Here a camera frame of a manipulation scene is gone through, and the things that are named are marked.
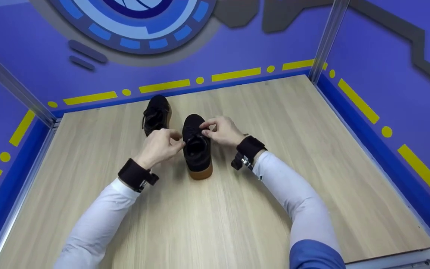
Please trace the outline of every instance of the sneaker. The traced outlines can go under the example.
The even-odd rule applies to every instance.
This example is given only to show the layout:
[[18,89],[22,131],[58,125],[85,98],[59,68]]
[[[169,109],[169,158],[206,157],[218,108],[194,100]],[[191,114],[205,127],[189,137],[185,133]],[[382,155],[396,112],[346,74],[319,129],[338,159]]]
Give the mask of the sneaker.
[[210,138],[205,137],[202,129],[198,127],[204,121],[201,116],[191,114],[186,118],[182,129],[186,143],[184,157],[190,177],[193,179],[206,179],[213,171]]
[[168,129],[171,116],[172,110],[167,99],[162,95],[152,97],[142,118],[145,135],[149,136],[154,130]]

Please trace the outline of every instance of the hand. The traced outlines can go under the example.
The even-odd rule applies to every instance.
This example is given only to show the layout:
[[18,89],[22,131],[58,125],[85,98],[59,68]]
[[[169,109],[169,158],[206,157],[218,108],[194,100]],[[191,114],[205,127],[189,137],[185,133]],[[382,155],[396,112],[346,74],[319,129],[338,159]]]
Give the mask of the hand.
[[151,169],[157,163],[168,160],[184,148],[182,135],[174,129],[160,129],[153,131],[144,141],[140,154],[133,160],[144,169]]
[[213,139],[221,145],[237,146],[244,139],[244,135],[235,126],[235,123],[229,117],[216,117],[209,119],[200,125],[200,128],[207,128],[216,125],[216,131],[203,130],[202,134]]

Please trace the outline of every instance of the circular wall graphic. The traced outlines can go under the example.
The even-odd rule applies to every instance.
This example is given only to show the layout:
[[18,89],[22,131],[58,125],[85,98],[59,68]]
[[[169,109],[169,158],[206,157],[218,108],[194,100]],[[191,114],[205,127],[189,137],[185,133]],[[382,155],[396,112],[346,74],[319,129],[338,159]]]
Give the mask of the circular wall graphic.
[[155,54],[193,38],[216,0],[50,0],[79,31],[118,51]]

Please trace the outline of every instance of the white long sleeve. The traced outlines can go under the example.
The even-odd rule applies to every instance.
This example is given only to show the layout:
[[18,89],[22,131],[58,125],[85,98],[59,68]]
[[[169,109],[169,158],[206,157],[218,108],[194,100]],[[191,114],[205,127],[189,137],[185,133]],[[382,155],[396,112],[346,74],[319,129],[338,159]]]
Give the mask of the white long sleeve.
[[97,268],[121,221],[139,193],[115,179],[75,224],[55,269]]
[[253,173],[262,179],[293,221],[290,247],[310,239],[341,253],[328,209],[302,176],[268,151],[260,155]]

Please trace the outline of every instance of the black wrist strap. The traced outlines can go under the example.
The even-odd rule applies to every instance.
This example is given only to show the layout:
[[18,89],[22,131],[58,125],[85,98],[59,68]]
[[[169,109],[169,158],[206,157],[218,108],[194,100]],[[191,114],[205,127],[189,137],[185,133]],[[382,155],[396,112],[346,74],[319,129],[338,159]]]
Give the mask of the black wrist strap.
[[132,159],[129,159],[121,168],[118,176],[136,192],[141,192],[147,182],[150,185],[154,185],[159,180],[156,174],[151,174],[150,170],[145,170]]
[[232,160],[232,167],[236,170],[245,164],[250,170],[253,169],[253,160],[258,152],[265,148],[265,144],[261,143],[258,139],[253,136],[247,136],[237,146],[237,155]]

